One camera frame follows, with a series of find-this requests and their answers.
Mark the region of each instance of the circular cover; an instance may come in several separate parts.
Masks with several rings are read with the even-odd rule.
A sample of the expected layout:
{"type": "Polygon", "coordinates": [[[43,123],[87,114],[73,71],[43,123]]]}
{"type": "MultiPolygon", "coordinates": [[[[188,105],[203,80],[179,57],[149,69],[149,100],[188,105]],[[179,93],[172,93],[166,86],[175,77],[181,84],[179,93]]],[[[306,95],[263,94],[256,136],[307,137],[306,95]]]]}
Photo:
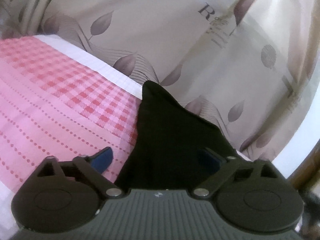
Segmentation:
{"type": "Polygon", "coordinates": [[[91,220],[98,208],[99,198],[92,188],[59,176],[34,179],[12,200],[17,222],[42,233],[77,228],[91,220]]]}
{"type": "Polygon", "coordinates": [[[295,225],[303,211],[299,194],[271,178],[248,179],[223,188],[217,208],[234,225],[255,232],[277,232],[295,225]]]}

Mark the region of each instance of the pink gingham fabric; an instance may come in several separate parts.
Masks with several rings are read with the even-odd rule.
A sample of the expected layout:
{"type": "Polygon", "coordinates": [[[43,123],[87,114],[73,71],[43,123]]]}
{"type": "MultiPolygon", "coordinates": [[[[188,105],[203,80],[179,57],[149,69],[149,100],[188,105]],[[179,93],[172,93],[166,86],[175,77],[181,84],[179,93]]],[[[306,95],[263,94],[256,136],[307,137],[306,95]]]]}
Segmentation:
{"type": "Polygon", "coordinates": [[[114,181],[131,152],[140,100],[34,37],[0,41],[0,180],[16,191],[48,155],[106,146],[114,181]]]}

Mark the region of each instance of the black fabric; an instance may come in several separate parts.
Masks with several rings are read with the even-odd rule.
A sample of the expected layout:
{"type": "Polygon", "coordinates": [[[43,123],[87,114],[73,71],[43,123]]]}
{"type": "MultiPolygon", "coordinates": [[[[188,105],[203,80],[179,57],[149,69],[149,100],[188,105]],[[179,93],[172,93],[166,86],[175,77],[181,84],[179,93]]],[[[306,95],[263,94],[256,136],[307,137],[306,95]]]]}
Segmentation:
{"type": "Polygon", "coordinates": [[[212,171],[199,150],[237,156],[219,128],[188,112],[160,85],[147,81],[137,119],[138,138],[115,184],[139,189],[193,189],[212,171]]]}
{"type": "Polygon", "coordinates": [[[302,214],[302,228],[304,228],[304,236],[312,231],[314,226],[320,222],[320,198],[313,192],[300,190],[300,196],[304,201],[304,210],[302,214]]]}

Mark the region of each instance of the gray ribbed surface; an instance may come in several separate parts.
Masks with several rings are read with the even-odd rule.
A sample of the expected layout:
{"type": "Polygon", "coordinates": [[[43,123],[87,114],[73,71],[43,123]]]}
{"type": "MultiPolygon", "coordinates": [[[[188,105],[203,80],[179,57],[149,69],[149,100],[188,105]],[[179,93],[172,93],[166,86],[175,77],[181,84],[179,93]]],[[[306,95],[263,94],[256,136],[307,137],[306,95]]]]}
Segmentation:
{"type": "Polygon", "coordinates": [[[61,234],[22,229],[12,240],[301,240],[293,231],[272,236],[244,233],[223,221],[207,201],[185,191],[132,190],[109,200],[88,224],[61,234]]]}

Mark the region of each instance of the metal bolt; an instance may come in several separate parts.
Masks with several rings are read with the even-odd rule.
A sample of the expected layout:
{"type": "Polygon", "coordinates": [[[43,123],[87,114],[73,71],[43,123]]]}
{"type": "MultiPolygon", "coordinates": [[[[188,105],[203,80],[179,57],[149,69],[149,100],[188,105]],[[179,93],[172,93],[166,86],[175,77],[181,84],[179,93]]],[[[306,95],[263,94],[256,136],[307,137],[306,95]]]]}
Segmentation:
{"type": "Polygon", "coordinates": [[[205,197],[209,195],[210,192],[205,188],[196,188],[193,193],[198,197],[205,197]]]}
{"type": "Polygon", "coordinates": [[[120,196],[122,191],[118,188],[110,188],[106,191],[106,194],[110,197],[118,197],[120,196]]]}
{"type": "Polygon", "coordinates": [[[155,193],[154,194],[156,197],[162,197],[163,196],[163,194],[161,193],[161,192],[157,192],[157,193],[155,193]]]}

